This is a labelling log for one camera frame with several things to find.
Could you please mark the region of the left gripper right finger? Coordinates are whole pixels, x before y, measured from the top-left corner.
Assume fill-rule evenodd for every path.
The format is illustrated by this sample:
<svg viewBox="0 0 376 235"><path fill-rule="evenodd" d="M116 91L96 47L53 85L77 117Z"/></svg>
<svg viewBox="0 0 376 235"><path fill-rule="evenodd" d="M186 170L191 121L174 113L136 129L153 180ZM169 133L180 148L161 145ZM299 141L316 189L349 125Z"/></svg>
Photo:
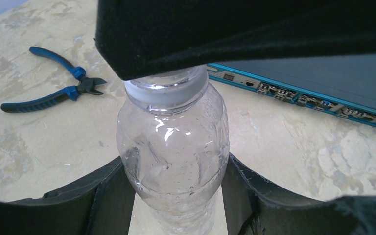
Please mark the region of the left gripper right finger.
<svg viewBox="0 0 376 235"><path fill-rule="evenodd" d="M234 155L222 195L230 235L376 235L376 196L311 199L276 185Z"/></svg>

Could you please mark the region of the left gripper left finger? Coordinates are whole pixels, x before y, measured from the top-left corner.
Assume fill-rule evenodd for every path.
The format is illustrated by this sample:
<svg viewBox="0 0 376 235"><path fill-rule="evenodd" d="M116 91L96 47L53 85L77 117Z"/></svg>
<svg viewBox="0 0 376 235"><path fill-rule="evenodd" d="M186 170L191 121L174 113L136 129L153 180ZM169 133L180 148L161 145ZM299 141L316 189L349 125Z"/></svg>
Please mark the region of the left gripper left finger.
<svg viewBox="0 0 376 235"><path fill-rule="evenodd" d="M134 198L117 157L40 199L0 202L0 235L126 235Z"/></svg>

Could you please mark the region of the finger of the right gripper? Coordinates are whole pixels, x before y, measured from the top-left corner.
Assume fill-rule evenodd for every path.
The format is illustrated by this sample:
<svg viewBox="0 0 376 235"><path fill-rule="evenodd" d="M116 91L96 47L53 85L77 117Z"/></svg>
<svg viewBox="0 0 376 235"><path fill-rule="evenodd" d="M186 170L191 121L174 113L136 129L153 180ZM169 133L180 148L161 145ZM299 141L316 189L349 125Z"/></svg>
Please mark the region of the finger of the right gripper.
<svg viewBox="0 0 376 235"><path fill-rule="evenodd" d="M376 53L376 0L100 0L95 45L127 81L202 64Z"/></svg>

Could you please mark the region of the clear bottle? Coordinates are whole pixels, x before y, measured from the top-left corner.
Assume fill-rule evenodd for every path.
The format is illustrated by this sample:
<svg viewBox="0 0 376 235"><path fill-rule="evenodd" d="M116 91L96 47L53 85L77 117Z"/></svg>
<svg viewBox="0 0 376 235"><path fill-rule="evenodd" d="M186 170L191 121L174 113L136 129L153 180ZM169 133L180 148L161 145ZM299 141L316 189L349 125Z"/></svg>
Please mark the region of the clear bottle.
<svg viewBox="0 0 376 235"><path fill-rule="evenodd" d="M205 65L124 82L117 119L125 173L167 235L207 235L229 158L224 100Z"/></svg>

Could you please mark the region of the dark network switch box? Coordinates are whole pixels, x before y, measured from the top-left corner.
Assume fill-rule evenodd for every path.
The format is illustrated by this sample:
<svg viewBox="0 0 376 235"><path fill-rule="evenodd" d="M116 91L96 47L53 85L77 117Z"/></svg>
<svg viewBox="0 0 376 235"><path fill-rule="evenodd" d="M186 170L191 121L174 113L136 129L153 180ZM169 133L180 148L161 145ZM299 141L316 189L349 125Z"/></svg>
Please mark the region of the dark network switch box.
<svg viewBox="0 0 376 235"><path fill-rule="evenodd" d="M210 79L376 127L376 54L209 63Z"/></svg>

